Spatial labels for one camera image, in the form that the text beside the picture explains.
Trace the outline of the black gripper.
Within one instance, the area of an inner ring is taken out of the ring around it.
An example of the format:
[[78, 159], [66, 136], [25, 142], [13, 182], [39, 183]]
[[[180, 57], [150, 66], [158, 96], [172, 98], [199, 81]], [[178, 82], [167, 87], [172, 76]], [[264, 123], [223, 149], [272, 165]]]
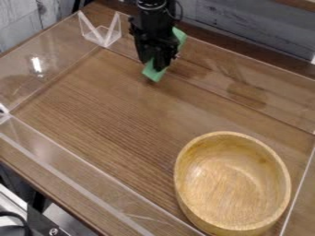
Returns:
[[138, 4], [138, 13], [130, 17], [134, 43], [139, 60], [146, 64], [152, 58], [152, 67], [160, 72], [179, 52], [179, 39], [174, 33], [176, 16], [175, 4]]

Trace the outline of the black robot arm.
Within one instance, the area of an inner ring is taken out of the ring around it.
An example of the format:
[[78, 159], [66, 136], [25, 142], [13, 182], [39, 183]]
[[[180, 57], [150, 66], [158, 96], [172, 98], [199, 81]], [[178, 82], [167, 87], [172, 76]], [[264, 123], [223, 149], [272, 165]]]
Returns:
[[180, 40], [174, 32], [176, 0], [136, 0], [138, 14], [130, 16], [130, 33], [139, 60], [152, 61], [156, 72], [163, 71], [176, 57]]

